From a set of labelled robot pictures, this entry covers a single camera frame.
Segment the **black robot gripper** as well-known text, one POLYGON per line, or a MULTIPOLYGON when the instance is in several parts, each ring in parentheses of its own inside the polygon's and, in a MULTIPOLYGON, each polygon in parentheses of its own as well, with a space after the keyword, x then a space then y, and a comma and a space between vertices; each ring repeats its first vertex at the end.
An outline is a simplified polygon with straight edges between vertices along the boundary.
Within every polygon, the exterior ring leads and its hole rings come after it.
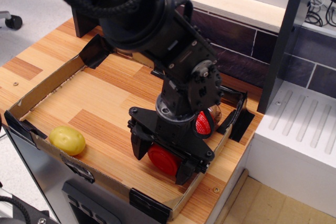
POLYGON ((176 185, 184 185, 194 174, 205 173, 214 160, 214 151, 194 134, 193 128, 201 111, 215 105, 210 98, 159 95, 155 110, 139 107, 129 109, 128 127, 133 154, 141 160, 152 144, 180 157, 176 185))

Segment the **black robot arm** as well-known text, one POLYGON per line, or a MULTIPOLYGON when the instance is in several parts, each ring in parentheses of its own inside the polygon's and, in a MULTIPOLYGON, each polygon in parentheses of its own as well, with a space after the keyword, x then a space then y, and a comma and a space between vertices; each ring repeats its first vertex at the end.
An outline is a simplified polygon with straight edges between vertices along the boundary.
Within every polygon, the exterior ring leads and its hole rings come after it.
POLYGON ((200 113, 219 105, 222 79, 210 44, 191 25, 189 0, 64 0, 97 19, 110 49, 138 52, 163 80, 155 110, 133 107, 129 128, 137 159, 159 146, 173 155, 176 184, 205 172, 214 152, 196 131, 200 113))

